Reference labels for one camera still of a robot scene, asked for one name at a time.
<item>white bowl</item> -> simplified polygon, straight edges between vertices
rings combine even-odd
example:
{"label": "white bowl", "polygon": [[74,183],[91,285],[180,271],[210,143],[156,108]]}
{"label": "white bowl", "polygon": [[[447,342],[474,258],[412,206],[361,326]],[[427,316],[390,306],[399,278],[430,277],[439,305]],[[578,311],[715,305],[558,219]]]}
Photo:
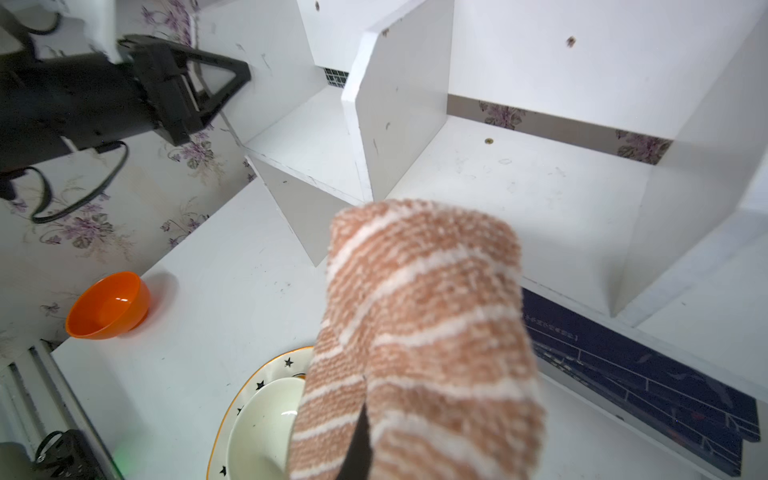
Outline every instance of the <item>white bowl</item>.
{"label": "white bowl", "polygon": [[230,480],[284,480],[288,445],[304,380],[277,379],[240,410],[227,444]]}

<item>dark blue poster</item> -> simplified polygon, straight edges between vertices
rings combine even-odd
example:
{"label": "dark blue poster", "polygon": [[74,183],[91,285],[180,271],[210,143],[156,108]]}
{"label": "dark blue poster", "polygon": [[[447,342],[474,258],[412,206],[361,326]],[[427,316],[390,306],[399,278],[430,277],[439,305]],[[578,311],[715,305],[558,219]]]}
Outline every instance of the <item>dark blue poster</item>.
{"label": "dark blue poster", "polygon": [[536,355],[731,476],[758,442],[755,399],[528,290]]}

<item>white shelf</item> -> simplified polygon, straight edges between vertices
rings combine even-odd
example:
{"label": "white shelf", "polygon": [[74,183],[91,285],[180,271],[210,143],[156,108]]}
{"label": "white shelf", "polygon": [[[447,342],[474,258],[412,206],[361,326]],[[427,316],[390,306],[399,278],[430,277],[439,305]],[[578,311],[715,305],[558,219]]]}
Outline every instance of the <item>white shelf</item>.
{"label": "white shelf", "polygon": [[608,315],[650,169],[449,117],[389,197],[439,200],[506,220],[520,237],[527,279]]}
{"label": "white shelf", "polygon": [[363,203],[342,89],[325,87],[252,140],[247,154],[352,205]]}
{"label": "white shelf", "polygon": [[[298,0],[316,65],[350,71],[364,28],[403,3],[319,0],[316,10]],[[453,3],[451,94],[665,138],[676,137],[766,7],[764,0]]]}

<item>orange bowl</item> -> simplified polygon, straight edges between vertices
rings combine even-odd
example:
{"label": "orange bowl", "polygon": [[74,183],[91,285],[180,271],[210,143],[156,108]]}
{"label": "orange bowl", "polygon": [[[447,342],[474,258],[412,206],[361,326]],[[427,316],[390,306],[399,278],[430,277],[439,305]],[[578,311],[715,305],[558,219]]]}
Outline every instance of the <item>orange bowl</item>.
{"label": "orange bowl", "polygon": [[109,339],[147,318],[149,289],[133,272],[99,280],[80,295],[67,315],[67,333],[79,339]]}

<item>plate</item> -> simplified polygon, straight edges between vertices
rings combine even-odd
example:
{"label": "plate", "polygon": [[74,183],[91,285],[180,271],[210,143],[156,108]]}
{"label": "plate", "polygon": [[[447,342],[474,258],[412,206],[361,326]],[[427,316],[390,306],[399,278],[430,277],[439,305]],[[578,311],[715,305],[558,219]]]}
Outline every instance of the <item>plate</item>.
{"label": "plate", "polygon": [[235,396],[234,400],[224,414],[224,418],[219,426],[219,432],[214,440],[214,449],[210,453],[208,461],[207,480],[216,480],[217,478],[227,477],[227,443],[230,439],[230,433],[235,425],[235,418],[243,409],[248,400],[264,387],[267,383],[277,379],[284,379],[289,376],[302,376],[306,374],[312,361],[311,346],[305,346],[302,349],[291,350],[282,355],[276,356],[265,363],[254,373],[243,388]]}

